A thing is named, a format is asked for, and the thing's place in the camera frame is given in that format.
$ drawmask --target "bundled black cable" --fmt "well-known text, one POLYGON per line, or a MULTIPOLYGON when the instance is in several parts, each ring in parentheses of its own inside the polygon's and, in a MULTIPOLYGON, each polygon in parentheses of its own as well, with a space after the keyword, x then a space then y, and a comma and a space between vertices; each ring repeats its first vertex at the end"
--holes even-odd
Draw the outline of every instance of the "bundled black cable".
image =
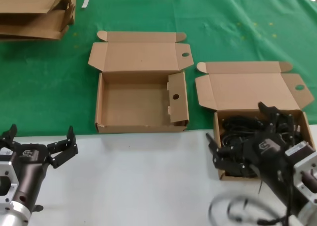
MULTIPOLYGON (((274 115, 271 114, 270 119, 264 120, 241 115, 223 119, 222 128, 224 132, 220 136, 221 151, 224 153, 226 149, 229 149, 235 150, 235 152, 232 151, 222 155, 222 160, 225 159, 232 163, 242 164, 243 166, 246 165, 239 151, 243 151, 245 142, 263 132, 279 134, 289 147, 300 143, 303 140, 300 134, 300 126, 296 126, 294 122, 294 118, 291 114, 283 114, 280 111, 274 115)), ((236 177, 257 177, 251 169, 239 173, 227 170, 226 174, 236 177)))

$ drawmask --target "cardboard box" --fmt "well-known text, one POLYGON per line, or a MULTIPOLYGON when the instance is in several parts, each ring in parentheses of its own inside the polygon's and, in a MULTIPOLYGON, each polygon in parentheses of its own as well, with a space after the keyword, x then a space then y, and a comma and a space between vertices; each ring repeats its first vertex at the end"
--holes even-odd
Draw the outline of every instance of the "cardboard box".
MULTIPOLYGON (((298 74, 285 73, 292 69, 288 62, 200 62, 197 69, 208 75, 196 78, 199 104, 212 109, 214 139, 221 147, 220 135, 224 132, 222 120, 234 115, 264 116, 258 102, 276 106, 291 113, 301 126, 305 141, 315 148, 305 112, 301 109, 314 101, 314 97, 298 74)), ((245 179, 227 176, 218 171, 222 180, 245 179)))
POLYGON ((0 39, 61 39, 76 0, 0 0, 0 39))
POLYGON ((99 76, 99 133, 179 132, 189 121, 185 74, 194 64, 185 33, 107 32, 89 65, 99 76))

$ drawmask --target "white label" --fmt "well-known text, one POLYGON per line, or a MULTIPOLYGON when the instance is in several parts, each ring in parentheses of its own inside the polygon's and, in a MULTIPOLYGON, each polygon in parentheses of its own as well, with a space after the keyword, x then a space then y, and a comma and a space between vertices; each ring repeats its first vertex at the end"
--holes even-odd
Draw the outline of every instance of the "white label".
POLYGON ((12 155, 13 151, 8 148, 1 148, 0 155, 12 155))
POLYGON ((86 8, 88 6, 88 2, 89 2, 89 0, 84 0, 84 3, 81 7, 86 8))
POLYGON ((285 154, 287 156, 290 156, 294 153, 296 153, 297 151, 301 150, 302 148, 304 148, 307 145, 307 143, 305 141, 300 142, 299 144, 295 145, 294 147, 290 148, 289 150, 287 150, 285 152, 285 154))

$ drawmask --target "sticker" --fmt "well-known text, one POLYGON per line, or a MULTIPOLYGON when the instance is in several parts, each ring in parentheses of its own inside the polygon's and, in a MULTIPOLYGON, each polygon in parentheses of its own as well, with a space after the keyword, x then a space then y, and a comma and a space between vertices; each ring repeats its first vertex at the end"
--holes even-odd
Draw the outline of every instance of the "sticker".
POLYGON ((84 0, 84 3, 81 7, 86 8, 88 6, 88 2, 89 2, 89 0, 84 0))
POLYGON ((279 152, 281 150, 281 147, 269 138, 259 144, 261 155, 269 149, 274 149, 276 152, 279 152))
POLYGON ((296 153, 297 151, 301 150, 302 148, 304 148, 306 145, 307 145, 307 144, 306 144, 305 141, 300 142, 299 144, 297 144, 297 145, 295 145, 294 147, 292 147, 292 148, 290 148, 289 150, 287 150, 287 151, 285 152, 285 154, 286 154, 287 156, 290 156, 290 155, 296 153))
POLYGON ((1 148, 0 155, 12 155, 13 151, 8 148, 1 148))

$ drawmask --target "hole in box flap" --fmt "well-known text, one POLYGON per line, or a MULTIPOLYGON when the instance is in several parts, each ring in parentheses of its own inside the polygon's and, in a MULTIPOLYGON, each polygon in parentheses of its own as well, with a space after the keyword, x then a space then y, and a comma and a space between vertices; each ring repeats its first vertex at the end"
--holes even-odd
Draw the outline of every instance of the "hole in box flap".
POLYGON ((297 91, 302 91, 302 90, 304 90, 305 89, 305 86, 304 85, 297 85, 296 87, 295 87, 295 90, 297 90, 297 91))

